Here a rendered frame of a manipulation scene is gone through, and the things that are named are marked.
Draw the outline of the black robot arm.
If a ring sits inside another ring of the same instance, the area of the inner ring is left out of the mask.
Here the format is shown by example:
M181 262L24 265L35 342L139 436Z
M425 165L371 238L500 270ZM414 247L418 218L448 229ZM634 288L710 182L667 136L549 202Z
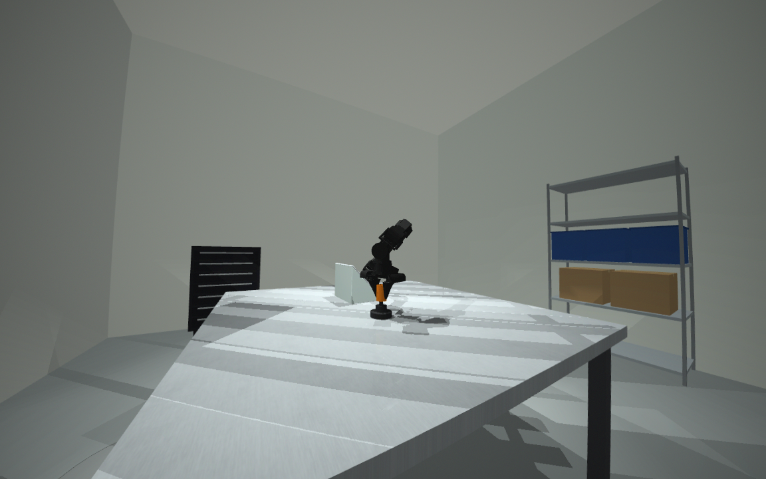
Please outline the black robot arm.
M373 263L373 260L375 260L375 258L390 258L392 249L398 249L402 245L404 239L411 233L412 224L406 219L399 220L396 222L395 226L387 228L387 230L385 230L379 237L380 242L373 245L372 254L374 258L364 266L363 270L369 269L374 271L375 263ZM398 273L399 269L396 269L396 267L392 266L392 263L390 263L389 271L391 275L391 273Z

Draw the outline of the dark grey round pedestal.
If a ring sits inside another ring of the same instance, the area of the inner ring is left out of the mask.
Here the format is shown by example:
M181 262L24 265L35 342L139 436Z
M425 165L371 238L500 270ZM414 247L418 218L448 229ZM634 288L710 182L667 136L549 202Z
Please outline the dark grey round pedestal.
M372 319L391 319L392 311L387 309L386 304L379 302L379 304L375 304L375 309L371 310L370 317Z

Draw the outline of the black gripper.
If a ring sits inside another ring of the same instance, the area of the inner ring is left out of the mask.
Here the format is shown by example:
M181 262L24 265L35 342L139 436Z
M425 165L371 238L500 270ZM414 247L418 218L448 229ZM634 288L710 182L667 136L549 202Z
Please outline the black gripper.
M386 281L383 281L383 289L384 289L384 296L385 299L387 299L389 292L391 291L392 286L394 283L399 283L406 281L406 276L404 273L391 273L390 275L390 263L392 261L390 258L383 258L383 259L376 259L373 260L373 263L375 263L375 268L373 270L364 270L360 272L360 278L366 278L368 277L368 282L370 283L371 288L373 289L373 292L376 297L376 285L380 283L379 278L384 278ZM379 277L379 278L378 278Z

